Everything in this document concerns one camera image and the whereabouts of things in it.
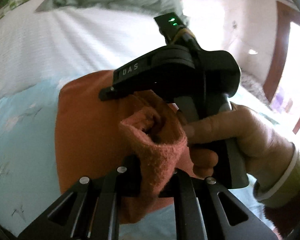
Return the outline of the right hand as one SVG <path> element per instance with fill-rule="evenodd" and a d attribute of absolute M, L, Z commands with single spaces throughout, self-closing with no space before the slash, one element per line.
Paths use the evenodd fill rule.
<path fill-rule="evenodd" d="M 200 121 L 188 123 L 185 115 L 177 111 L 177 117 L 187 136 L 193 173 L 198 178 L 213 174 L 218 156 L 212 150 L 196 149 L 223 139 L 236 139 L 245 154 L 245 169 L 267 190 L 283 176 L 294 155 L 294 145 L 281 136 L 267 120 L 262 120 L 248 107 L 234 104 L 233 110 L 218 113 Z"/>

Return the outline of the white and dark sleeve forearm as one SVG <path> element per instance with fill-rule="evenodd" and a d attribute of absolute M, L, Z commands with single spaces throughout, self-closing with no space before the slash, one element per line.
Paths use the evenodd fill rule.
<path fill-rule="evenodd" d="M 294 149 L 290 164 L 270 187 L 254 185 L 255 199 L 264 205 L 264 215 L 281 237 L 287 237 L 300 223 L 300 151 Z"/>

